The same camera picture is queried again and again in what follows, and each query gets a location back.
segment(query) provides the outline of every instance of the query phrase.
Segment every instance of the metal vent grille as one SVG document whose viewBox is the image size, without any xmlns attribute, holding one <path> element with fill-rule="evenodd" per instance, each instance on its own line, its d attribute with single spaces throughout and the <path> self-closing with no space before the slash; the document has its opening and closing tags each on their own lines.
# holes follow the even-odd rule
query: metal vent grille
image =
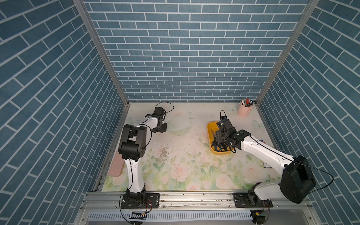
<svg viewBox="0 0 360 225">
<path fill-rule="evenodd" d="M 131 212 L 123 213 L 126 219 L 136 217 Z M 88 221 L 123 221 L 120 212 L 91 212 Z M 177 222 L 194 220 L 252 220 L 250 210 L 231 211 L 159 211 L 148 214 L 147 222 Z"/>
</svg>

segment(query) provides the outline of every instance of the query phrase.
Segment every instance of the black motor housing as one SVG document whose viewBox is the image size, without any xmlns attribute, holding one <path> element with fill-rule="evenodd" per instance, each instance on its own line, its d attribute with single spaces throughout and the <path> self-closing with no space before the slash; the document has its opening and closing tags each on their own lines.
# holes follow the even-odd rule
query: black motor housing
<svg viewBox="0 0 360 225">
<path fill-rule="evenodd" d="M 285 167 L 280 182 L 280 190 L 290 201 L 299 204 L 315 187 L 316 181 L 309 162 L 303 156 Z"/>
</svg>

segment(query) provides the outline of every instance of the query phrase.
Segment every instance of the pink phone case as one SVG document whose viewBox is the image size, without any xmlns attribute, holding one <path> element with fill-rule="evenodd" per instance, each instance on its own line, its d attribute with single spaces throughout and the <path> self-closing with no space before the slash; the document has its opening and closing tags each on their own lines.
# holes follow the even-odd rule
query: pink phone case
<svg viewBox="0 0 360 225">
<path fill-rule="evenodd" d="M 109 176 L 120 176 L 122 169 L 124 168 L 125 160 L 119 154 L 118 151 L 115 152 L 113 161 L 111 162 L 110 169 L 108 172 Z"/>
</svg>

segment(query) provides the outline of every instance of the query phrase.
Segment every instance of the black cable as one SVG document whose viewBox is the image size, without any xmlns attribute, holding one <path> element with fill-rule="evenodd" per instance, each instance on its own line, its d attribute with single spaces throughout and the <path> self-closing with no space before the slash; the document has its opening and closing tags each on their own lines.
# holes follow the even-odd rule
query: black cable
<svg viewBox="0 0 360 225">
<path fill-rule="evenodd" d="M 124 217 L 124 215 L 122 214 L 122 211 L 121 211 L 121 196 L 122 196 L 122 194 L 123 194 L 124 192 L 126 192 L 126 191 L 129 190 L 130 188 L 126 189 L 125 191 L 123 191 L 123 192 L 120 194 L 119 209 L 120 209 L 120 214 L 121 214 L 121 216 L 124 218 L 124 220 L 125 220 L 126 222 L 130 223 L 131 225 L 133 225 L 130 221 L 128 221 L 128 220 Z"/>
<path fill-rule="evenodd" d="M 155 107 L 157 107 L 159 104 L 161 104 L 161 103 L 169 103 L 170 105 L 172 105 L 172 110 L 170 110 L 169 112 L 171 112 L 171 111 L 173 111 L 174 110 L 174 105 L 173 104 L 171 104 L 170 102 L 159 102 Z"/>
<path fill-rule="evenodd" d="M 323 172 L 323 173 L 326 173 L 326 174 L 328 174 L 329 176 L 331 176 L 331 181 L 330 181 L 330 183 L 328 183 L 327 185 L 325 185 L 325 186 L 323 186 L 323 187 L 321 187 L 321 188 L 318 188 L 318 189 L 316 189 L 316 190 L 313 190 L 312 192 L 309 192 L 309 194 L 311 194 L 311 193 L 313 193 L 313 192 L 316 192 L 316 191 L 319 191 L 319 190 L 321 190 L 321 189 L 324 189 L 324 188 L 326 188 L 327 186 L 329 186 L 330 184 L 332 184 L 332 183 L 334 182 L 334 176 L 331 175 L 330 173 L 328 173 L 328 172 L 326 172 L 326 171 L 324 171 L 324 170 L 318 169 L 318 168 L 316 168 L 316 167 L 308 166 L 308 165 L 305 165 L 305 164 L 296 162 L 295 160 L 288 159 L 288 158 L 284 157 L 283 155 L 281 155 L 281 154 L 279 154 L 279 153 L 271 150 L 270 148 L 268 148 L 268 147 L 260 144 L 260 142 L 258 142 L 258 141 L 257 141 L 256 139 L 254 139 L 252 136 L 249 136 L 249 137 L 251 137 L 258 145 L 263 146 L 264 148 L 266 148 L 266 149 L 268 149 L 268 150 L 270 150 L 270 151 L 278 154 L 279 156 L 281 156 L 281 157 L 283 157 L 283 158 L 285 158 L 285 159 L 287 159 L 287 160 L 289 160 L 289 161 L 291 161 L 291 162 L 294 162 L 294 163 L 297 163 L 297 164 L 300 164 L 300 165 L 303 165 L 303 166 L 307 166 L 307 167 L 312 168 L 312 169 L 315 169 L 315 170 L 319 170 L 319 171 L 321 171 L 321 172 Z"/>
<path fill-rule="evenodd" d="M 221 112 L 224 112 L 224 114 L 225 114 L 225 116 L 226 116 L 225 111 L 224 111 L 224 110 L 221 110 L 221 111 L 220 111 L 220 121 L 221 121 Z"/>
</svg>

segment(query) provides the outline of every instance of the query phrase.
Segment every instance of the wire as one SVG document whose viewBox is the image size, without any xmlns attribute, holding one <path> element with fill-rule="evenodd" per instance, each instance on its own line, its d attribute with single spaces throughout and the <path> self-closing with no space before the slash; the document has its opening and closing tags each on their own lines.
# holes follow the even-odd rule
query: wire
<svg viewBox="0 0 360 225">
<path fill-rule="evenodd" d="M 266 223 L 267 222 L 267 220 L 269 219 L 269 217 L 270 217 L 270 207 L 269 207 L 269 205 L 267 204 L 267 202 L 265 202 L 266 203 L 266 205 L 267 205 L 267 218 L 266 218 L 266 220 L 263 222 L 263 224 L 264 223 Z"/>
<path fill-rule="evenodd" d="M 149 200 L 149 202 L 150 202 L 150 211 L 148 211 L 147 210 L 147 206 L 145 207 L 145 210 L 146 210 L 146 213 L 145 214 L 148 214 L 149 212 L 151 212 L 151 210 L 153 209 L 153 204 L 152 204 L 152 202 L 151 202 L 151 200 L 150 199 L 146 199 L 146 202 Z"/>
<path fill-rule="evenodd" d="M 281 157 L 283 157 L 283 158 L 285 158 L 285 159 L 287 159 L 287 160 L 289 160 L 289 161 L 291 161 L 291 162 L 294 162 L 294 163 L 297 163 L 297 164 L 300 164 L 300 165 L 303 165 L 303 166 L 307 166 L 307 167 L 312 168 L 312 169 L 315 169 L 315 170 L 319 170 L 319 171 L 321 171 L 321 172 L 323 172 L 323 173 L 326 173 L 326 174 L 328 174 L 329 176 L 331 176 L 331 181 L 330 181 L 330 183 L 328 183 L 327 185 L 325 185 L 325 186 L 323 186 L 323 187 L 321 187 L 321 188 L 318 188 L 318 189 L 316 189 L 316 190 L 313 190 L 313 191 L 309 192 L 309 194 L 311 194 L 311 193 L 313 193 L 313 192 L 316 192 L 316 191 L 319 191 L 319 190 L 321 190 L 321 189 L 324 189 L 324 188 L 328 187 L 330 184 L 332 184 L 332 183 L 334 182 L 334 176 L 331 175 L 330 173 L 328 173 L 328 172 L 326 172 L 326 171 L 324 171 L 324 170 L 318 169 L 318 168 L 316 168 L 316 167 L 308 166 L 308 165 L 305 165 L 305 164 L 296 162 L 295 160 L 288 159 L 288 158 L 284 157 L 283 155 L 281 155 L 281 154 L 279 154 L 279 153 L 271 150 L 270 148 L 268 148 L 268 147 L 260 144 L 260 142 L 258 142 L 258 141 L 257 141 L 256 139 L 254 139 L 252 136 L 249 136 L 249 137 L 251 137 L 257 144 L 263 146 L 264 148 L 266 148 L 266 149 L 268 149 L 268 150 L 270 150 L 270 151 L 278 154 L 279 156 L 281 156 Z"/>
<path fill-rule="evenodd" d="M 124 218 L 124 220 L 126 220 L 126 222 L 130 223 L 131 225 L 133 225 L 130 221 L 128 221 L 128 220 L 124 217 L 124 215 L 122 214 L 122 211 L 121 211 L 121 196 L 122 196 L 122 194 L 123 194 L 124 192 L 126 192 L 126 191 L 129 190 L 129 189 L 130 189 L 130 188 L 126 189 L 125 191 L 123 191 L 123 192 L 120 194 L 119 209 L 120 209 L 120 214 L 121 214 L 121 216 Z"/>
<path fill-rule="evenodd" d="M 173 111 L 174 110 L 174 105 L 173 104 L 171 104 L 170 102 L 159 102 L 155 107 L 157 107 L 160 103 L 169 103 L 170 105 L 172 105 L 172 110 L 170 110 L 169 112 L 171 112 L 171 111 Z"/>
<path fill-rule="evenodd" d="M 221 112 L 224 112 L 224 114 L 225 114 L 225 116 L 226 116 L 225 111 L 224 111 L 224 110 L 221 110 L 221 111 L 220 111 L 220 121 L 221 121 Z"/>
</svg>

